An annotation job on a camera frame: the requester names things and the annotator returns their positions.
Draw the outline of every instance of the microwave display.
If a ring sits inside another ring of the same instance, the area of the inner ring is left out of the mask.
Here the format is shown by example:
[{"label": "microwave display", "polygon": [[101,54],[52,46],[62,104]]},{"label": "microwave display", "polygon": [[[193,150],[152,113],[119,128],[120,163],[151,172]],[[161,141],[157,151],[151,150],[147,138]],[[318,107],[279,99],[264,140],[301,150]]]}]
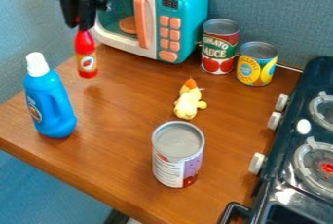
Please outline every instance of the microwave display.
[{"label": "microwave display", "polygon": [[178,9],[177,0],[162,0],[162,5],[172,9]]}]

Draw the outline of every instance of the toy stove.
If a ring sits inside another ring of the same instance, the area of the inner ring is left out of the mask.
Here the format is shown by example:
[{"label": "toy stove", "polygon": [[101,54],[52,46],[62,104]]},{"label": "toy stove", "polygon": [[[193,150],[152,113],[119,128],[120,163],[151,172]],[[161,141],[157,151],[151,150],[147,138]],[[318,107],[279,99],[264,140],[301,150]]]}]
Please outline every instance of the toy stove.
[{"label": "toy stove", "polygon": [[219,223],[333,223],[333,57],[310,61],[291,96],[281,95],[268,127],[277,130],[259,175],[251,207],[229,203]]}]

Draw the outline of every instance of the tin can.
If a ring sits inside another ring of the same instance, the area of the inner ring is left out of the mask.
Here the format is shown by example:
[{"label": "tin can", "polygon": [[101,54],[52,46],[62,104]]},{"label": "tin can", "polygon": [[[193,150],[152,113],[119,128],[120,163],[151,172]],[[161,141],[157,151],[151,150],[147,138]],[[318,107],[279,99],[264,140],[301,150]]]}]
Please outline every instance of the tin can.
[{"label": "tin can", "polygon": [[278,50],[271,44],[247,42],[240,47],[237,78],[249,86],[265,86],[272,81]]},{"label": "tin can", "polygon": [[202,69],[211,74],[233,70],[239,26],[229,19],[211,19],[203,25]]},{"label": "tin can", "polygon": [[171,121],[157,127],[152,135],[153,173],[172,188],[192,185],[202,165],[204,134],[184,121]]}]

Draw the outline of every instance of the teal microwave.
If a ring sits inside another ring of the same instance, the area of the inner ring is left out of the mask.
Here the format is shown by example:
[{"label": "teal microwave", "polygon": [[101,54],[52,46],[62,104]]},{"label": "teal microwave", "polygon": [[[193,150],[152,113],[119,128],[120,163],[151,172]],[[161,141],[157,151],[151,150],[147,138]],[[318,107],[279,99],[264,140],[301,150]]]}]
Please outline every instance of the teal microwave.
[{"label": "teal microwave", "polygon": [[92,34],[139,56],[181,63],[201,41],[208,0],[107,0]]}]

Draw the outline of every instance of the red ketchup bottle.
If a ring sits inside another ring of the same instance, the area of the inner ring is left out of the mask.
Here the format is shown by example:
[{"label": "red ketchup bottle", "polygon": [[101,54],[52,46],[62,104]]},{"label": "red ketchup bottle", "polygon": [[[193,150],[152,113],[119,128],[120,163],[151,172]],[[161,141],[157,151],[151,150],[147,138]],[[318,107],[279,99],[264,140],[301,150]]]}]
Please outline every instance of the red ketchup bottle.
[{"label": "red ketchup bottle", "polygon": [[97,56],[94,41],[88,30],[79,30],[75,35],[74,49],[78,72],[82,78],[90,79],[97,75]]}]

